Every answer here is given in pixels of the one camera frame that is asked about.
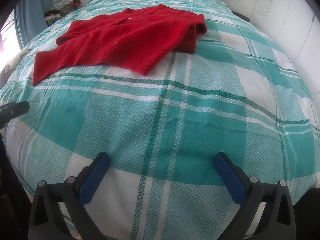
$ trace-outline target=red cloth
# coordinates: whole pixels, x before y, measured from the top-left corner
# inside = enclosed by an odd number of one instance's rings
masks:
[[[76,64],[107,63],[147,75],[173,49],[194,53],[196,35],[206,31],[204,15],[163,4],[74,21],[57,48],[36,54],[32,84]]]

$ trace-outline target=curtain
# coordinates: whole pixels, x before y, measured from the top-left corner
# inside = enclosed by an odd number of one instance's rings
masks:
[[[52,0],[20,0],[14,8],[14,23],[20,49],[48,26],[44,13],[50,10]]]

